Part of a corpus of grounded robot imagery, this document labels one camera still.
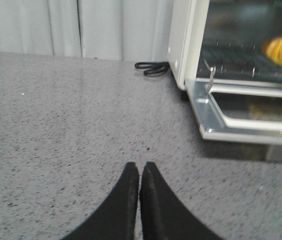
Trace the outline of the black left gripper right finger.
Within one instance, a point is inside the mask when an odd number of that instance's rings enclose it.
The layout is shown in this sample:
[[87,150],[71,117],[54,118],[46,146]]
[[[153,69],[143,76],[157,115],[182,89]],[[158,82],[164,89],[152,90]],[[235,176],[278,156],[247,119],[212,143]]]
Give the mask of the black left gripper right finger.
[[139,194],[144,240],[220,240],[177,198],[154,162],[144,166]]

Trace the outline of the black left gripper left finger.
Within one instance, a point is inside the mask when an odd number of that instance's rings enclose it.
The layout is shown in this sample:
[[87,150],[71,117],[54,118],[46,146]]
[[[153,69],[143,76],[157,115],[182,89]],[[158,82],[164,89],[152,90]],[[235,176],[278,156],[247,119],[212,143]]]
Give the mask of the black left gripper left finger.
[[133,240],[138,197],[138,168],[134,162],[128,162],[102,204],[64,239]]

